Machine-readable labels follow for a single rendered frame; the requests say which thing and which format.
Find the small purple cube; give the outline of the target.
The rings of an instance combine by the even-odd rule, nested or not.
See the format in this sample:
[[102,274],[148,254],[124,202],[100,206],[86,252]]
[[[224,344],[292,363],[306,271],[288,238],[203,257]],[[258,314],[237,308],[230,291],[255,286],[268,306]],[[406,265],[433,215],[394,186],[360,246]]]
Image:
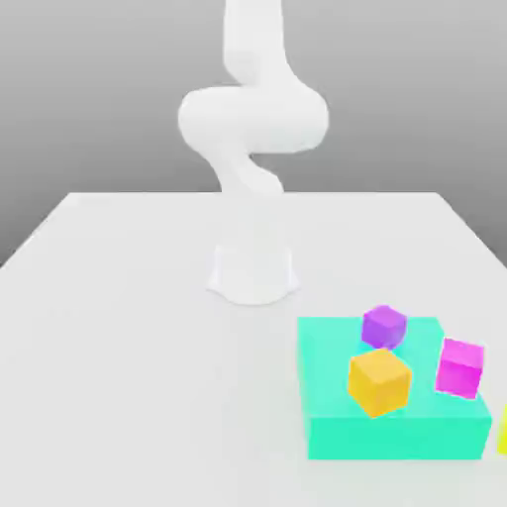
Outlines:
[[375,349],[397,348],[404,340],[408,318],[388,305],[376,306],[364,313],[361,340]]

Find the small orange cube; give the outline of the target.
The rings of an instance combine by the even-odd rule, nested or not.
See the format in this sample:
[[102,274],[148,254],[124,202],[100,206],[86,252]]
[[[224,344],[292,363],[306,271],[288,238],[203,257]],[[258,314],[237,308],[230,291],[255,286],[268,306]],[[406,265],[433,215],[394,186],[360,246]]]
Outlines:
[[350,360],[348,393],[370,418],[405,407],[412,370],[392,351],[375,349]]

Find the small magenta cube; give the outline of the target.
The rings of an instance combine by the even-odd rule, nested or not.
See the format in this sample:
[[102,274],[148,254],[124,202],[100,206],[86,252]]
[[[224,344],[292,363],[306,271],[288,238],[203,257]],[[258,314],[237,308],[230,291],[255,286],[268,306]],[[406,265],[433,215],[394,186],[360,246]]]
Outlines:
[[475,399],[483,362],[483,346],[444,337],[435,389],[464,399]]

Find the small yellow cube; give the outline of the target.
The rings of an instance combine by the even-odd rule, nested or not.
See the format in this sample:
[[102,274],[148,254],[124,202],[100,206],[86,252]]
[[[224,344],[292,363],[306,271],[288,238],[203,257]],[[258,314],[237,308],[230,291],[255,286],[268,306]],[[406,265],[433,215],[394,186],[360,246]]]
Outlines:
[[507,456],[507,404],[505,405],[498,426],[497,451]]

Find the large turquoise box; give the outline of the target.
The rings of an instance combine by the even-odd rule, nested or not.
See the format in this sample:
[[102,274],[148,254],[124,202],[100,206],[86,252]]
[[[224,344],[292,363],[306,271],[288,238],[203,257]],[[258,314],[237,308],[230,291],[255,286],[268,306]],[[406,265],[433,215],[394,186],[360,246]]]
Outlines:
[[297,370],[310,459],[479,459],[492,418],[483,398],[435,388],[444,331],[411,317],[395,354],[412,370],[405,407],[371,418],[350,397],[352,357],[368,352],[360,317],[300,317]]

